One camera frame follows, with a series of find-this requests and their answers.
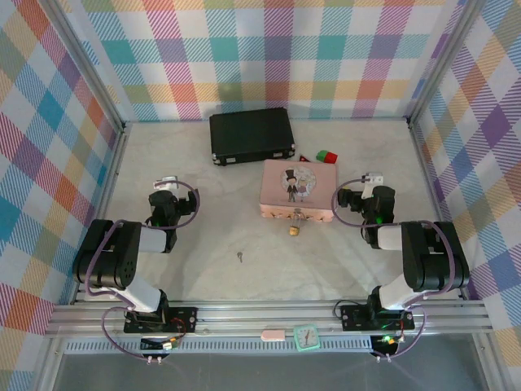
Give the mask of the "black hard case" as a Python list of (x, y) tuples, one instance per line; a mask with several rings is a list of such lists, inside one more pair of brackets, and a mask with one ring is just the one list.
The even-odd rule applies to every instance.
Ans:
[(214, 114), (209, 129), (215, 165), (288, 159), (296, 152), (285, 108)]

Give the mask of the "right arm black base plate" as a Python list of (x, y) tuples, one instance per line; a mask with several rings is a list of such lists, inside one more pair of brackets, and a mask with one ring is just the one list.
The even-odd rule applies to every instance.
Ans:
[(404, 310), (370, 309), (367, 305), (342, 305), (340, 316), (344, 332), (414, 330), (414, 316)]

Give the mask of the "aluminium corner post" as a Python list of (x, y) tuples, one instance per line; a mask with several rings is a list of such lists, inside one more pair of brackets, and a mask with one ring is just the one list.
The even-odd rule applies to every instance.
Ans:
[(85, 78), (90, 89), (93, 91), (94, 97), (98, 100), (100, 107), (107, 115), (108, 120), (119, 133), (123, 133), (125, 123), (121, 120), (116, 105), (112, 102), (102, 79), (96, 73), (94, 65), (90, 61), (81, 41), (69, 24), (65, 12), (59, 5), (59, 1), (41, 0), (41, 5), (58, 31), (58, 35), (63, 40), (81, 75)]
[(404, 112), (410, 130), (427, 110), (436, 88), (453, 63), (486, 0), (447, 0), (420, 61), (420, 76)]

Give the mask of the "pink wedding couple box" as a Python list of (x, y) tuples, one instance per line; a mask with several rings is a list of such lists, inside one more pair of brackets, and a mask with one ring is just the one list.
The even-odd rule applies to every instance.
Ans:
[(260, 214), (267, 218), (331, 222), (338, 186), (333, 164), (266, 160), (260, 187)]

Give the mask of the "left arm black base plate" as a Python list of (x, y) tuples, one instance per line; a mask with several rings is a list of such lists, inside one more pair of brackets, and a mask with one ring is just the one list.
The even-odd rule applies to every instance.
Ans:
[(153, 313), (127, 311), (124, 333), (194, 333), (196, 317), (195, 307), (169, 307)]

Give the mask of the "aluminium mounting rail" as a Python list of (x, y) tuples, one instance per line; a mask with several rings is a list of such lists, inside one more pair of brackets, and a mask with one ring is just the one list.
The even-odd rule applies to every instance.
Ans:
[[(59, 305), (48, 323), (45, 337), (98, 337), (104, 311), (114, 301), (76, 301)], [(174, 307), (196, 307), (197, 336), (258, 337), (264, 330), (282, 329), (287, 335), (294, 327), (312, 324), (321, 336), (339, 336), (341, 322), (333, 315), (333, 301), (172, 301)], [(434, 300), (414, 307), (415, 326), (427, 315), (424, 333), (471, 334), (493, 330), (482, 301)]]

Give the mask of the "teal square clock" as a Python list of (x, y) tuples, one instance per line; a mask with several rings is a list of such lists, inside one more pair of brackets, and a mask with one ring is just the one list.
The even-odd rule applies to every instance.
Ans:
[(302, 325), (294, 328), (293, 337), (296, 349), (299, 352), (319, 349), (321, 347), (317, 328), (312, 324)]

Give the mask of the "brass padlock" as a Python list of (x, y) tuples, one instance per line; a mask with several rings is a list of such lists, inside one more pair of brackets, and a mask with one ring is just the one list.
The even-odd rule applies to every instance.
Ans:
[(295, 209), (291, 215), (291, 222), (289, 227), (289, 235), (298, 236), (300, 233), (301, 222), (305, 219), (305, 215), (301, 209)]

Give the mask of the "aluminium floor rail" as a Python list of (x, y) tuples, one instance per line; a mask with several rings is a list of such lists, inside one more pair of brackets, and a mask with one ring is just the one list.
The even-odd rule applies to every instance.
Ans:
[(99, 200), (99, 206), (96, 208), (95, 218), (104, 218), (107, 213), (131, 129), (132, 125), (130, 123), (126, 124), (123, 131), (117, 136), (115, 151), (103, 182), (103, 192)]
[(413, 143), (414, 143), (414, 148), (415, 148), (415, 151), (417, 153), (417, 158), (418, 158), (419, 163), (420, 163), (420, 165), (422, 167), (422, 175), (423, 175), (425, 183), (427, 185), (427, 190), (428, 190), (429, 197), (431, 199), (432, 207), (435, 210), (436, 220), (441, 222), (443, 220), (443, 216), (441, 215), (440, 207), (437, 204), (436, 192), (435, 192), (434, 187), (432, 186), (430, 178), (429, 178), (429, 172), (428, 172), (428, 169), (427, 169), (427, 163), (426, 163), (426, 161), (424, 159), (424, 156), (422, 154), (421, 147), (419, 146), (419, 141), (417, 140), (416, 133), (414, 131), (414, 125), (412, 124), (412, 122), (411, 122), (409, 117), (406, 117), (405, 119), (406, 119), (406, 123), (407, 123), (408, 129), (409, 129), (411, 138), (412, 138)]

